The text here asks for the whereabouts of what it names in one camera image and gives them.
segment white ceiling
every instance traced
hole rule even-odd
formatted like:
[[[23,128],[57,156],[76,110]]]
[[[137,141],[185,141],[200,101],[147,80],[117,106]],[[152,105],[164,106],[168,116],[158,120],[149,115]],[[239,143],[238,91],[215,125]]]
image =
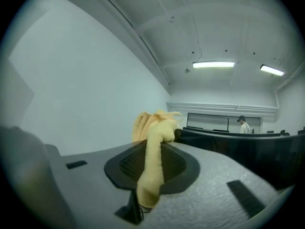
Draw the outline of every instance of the white ceiling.
[[[302,36],[278,0],[111,1],[143,38],[170,83],[275,87],[305,58]],[[193,69],[197,60],[236,64],[233,69]],[[262,64],[286,74],[262,72]],[[187,67],[189,74],[184,73]]]

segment yellow cloth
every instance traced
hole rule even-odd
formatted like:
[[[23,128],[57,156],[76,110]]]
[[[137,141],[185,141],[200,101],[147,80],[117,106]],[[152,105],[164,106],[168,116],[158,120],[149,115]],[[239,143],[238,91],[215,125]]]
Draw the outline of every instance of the yellow cloth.
[[[144,171],[137,186],[139,204],[147,208],[153,208],[158,202],[160,186],[164,184],[161,143],[172,142],[174,131],[179,128],[172,115],[182,116],[179,112],[158,110],[155,114],[143,112],[134,122],[132,141],[147,139]]]

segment light fixture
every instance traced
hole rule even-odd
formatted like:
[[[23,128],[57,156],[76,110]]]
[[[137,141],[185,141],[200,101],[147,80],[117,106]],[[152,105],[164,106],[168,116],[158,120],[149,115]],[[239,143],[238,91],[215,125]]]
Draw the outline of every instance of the light fixture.
[[[193,68],[204,68],[204,67],[234,67],[234,62],[228,61],[206,61],[206,62],[194,62]]]
[[[284,72],[280,71],[280,70],[277,70],[275,68],[272,68],[270,66],[267,66],[267,65],[264,65],[262,64],[261,66],[261,70],[262,71],[266,71],[266,72],[269,72],[271,74],[276,74],[276,75],[279,75],[279,76],[282,76],[284,74]]]

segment dark cap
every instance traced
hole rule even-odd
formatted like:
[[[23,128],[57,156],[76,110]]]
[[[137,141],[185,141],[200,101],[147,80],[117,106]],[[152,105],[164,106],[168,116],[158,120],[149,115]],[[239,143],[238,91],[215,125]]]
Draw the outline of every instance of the dark cap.
[[[241,115],[241,116],[239,116],[237,122],[240,122],[241,120],[246,121],[246,118],[243,115]]]

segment man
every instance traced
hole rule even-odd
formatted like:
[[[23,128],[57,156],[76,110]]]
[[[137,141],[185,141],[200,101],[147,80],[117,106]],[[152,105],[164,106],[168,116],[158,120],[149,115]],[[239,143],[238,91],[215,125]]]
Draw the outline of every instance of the man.
[[[246,122],[246,118],[241,115],[239,116],[237,122],[240,123],[241,127],[240,127],[240,134],[250,134],[250,126],[248,125],[248,123]]]

